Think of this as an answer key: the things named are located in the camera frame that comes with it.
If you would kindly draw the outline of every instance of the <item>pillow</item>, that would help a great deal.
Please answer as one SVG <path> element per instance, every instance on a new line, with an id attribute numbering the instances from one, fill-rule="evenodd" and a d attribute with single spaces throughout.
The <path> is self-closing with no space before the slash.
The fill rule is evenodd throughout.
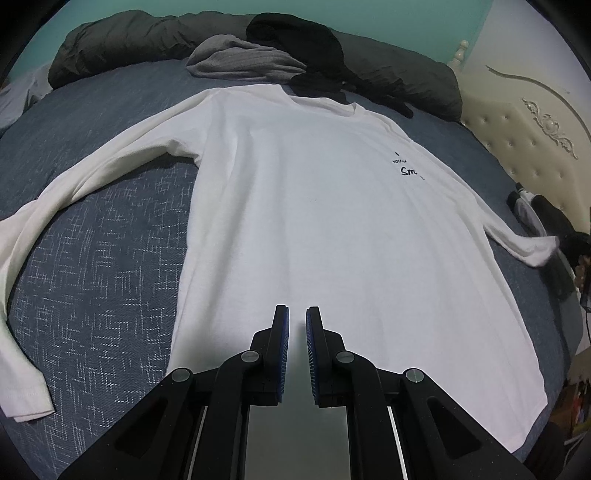
<path id="1" fill-rule="evenodd" d="M 184 59 L 202 41 L 218 34 L 246 40 L 246 27 L 253 18 L 219 12 L 180 17 L 153 17 L 141 10 L 120 12 L 68 33 L 51 64 L 49 83 L 58 88 L 133 63 Z M 397 95 L 415 107 L 444 120 L 460 119 L 462 97 L 447 65 L 370 38 L 333 32 L 345 65 L 361 79 L 386 90 L 396 85 Z"/>
<path id="2" fill-rule="evenodd" d="M 134 63 L 185 59 L 203 40 L 218 34 L 246 40 L 253 17 L 219 12 L 153 17 L 129 10 L 85 23 L 68 33 L 58 49 L 49 84 L 56 89 Z"/>
<path id="3" fill-rule="evenodd" d="M 415 51 L 387 43 L 333 31 L 339 40 L 345 65 L 361 79 L 387 88 L 402 80 L 399 97 L 415 107 L 448 121 L 459 121 L 462 97 L 453 70 Z"/>

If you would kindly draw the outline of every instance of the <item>decorative bedpost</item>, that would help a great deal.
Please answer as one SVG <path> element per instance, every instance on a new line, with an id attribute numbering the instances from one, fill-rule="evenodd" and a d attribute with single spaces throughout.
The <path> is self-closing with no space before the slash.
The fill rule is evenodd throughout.
<path id="1" fill-rule="evenodd" d="M 447 62 L 447 66 L 455 72 L 459 72 L 462 69 L 462 63 L 464 62 L 464 54 L 470 44 L 467 40 L 462 40 L 458 46 L 453 58 Z"/>

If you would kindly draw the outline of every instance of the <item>black cloth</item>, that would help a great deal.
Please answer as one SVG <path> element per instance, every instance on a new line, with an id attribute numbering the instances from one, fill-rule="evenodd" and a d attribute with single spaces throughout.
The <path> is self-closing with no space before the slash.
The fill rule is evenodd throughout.
<path id="1" fill-rule="evenodd" d="M 562 472 L 564 440 L 558 425 L 549 421 L 524 462 L 536 480 L 556 480 Z"/>
<path id="2" fill-rule="evenodd" d="M 306 72 L 288 83 L 298 96 L 332 98 L 347 103 L 343 89 L 390 107 L 407 118 L 413 111 L 399 98 L 402 80 L 390 85 L 389 92 L 360 79 L 345 66 L 339 40 L 325 25 L 293 15 L 259 14 L 248 24 L 246 39 L 252 43 L 286 51 L 306 65 Z"/>

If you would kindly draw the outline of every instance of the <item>ornate carving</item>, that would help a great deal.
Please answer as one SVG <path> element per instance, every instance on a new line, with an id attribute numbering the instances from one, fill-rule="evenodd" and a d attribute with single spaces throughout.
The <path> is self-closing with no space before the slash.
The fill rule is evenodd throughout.
<path id="1" fill-rule="evenodd" d="M 573 143 L 568 138 L 566 138 L 563 132 L 560 131 L 560 125 L 558 122 L 554 120 L 549 113 L 542 114 L 534 102 L 530 102 L 524 98 L 521 100 L 523 100 L 523 103 L 525 103 L 527 109 L 534 115 L 535 123 L 540 126 L 542 132 L 548 135 L 548 137 L 550 137 L 554 143 L 556 143 L 556 145 L 561 146 L 568 153 L 570 153 L 574 159 L 578 160 L 577 155 L 574 154 Z"/>

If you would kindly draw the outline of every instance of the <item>cable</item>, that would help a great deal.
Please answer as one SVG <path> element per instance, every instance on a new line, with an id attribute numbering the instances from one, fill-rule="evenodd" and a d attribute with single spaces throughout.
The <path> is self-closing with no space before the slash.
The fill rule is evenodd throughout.
<path id="1" fill-rule="evenodd" d="M 585 434 L 586 434 L 586 433 L 587 433 L 587 432 L 583 433 L 583 434 L 580 436 L 580 438 L 578 438 L 578 439 L 576 440 L 576 442 L 574 442 L 574 443 L 573 443 L 573 446 L 572 446 L 571 448 L 569 448 L 569 451 L 568 451 L 568 452 L 566 452 L 566 455 L 564 456 L 564 463 L 563 463 L 563 467 L 562 467 L 563 469 L 566 467 L 566 464 L 569 462 L 569 456 L 570 456 L 570 454 L 571 454 L 571 453 L 573 452 L 573 450 L 574 450 L 574 449 L 577 447 L 577 445 L 583 441 L 583 439 L 585 438 Z"/>

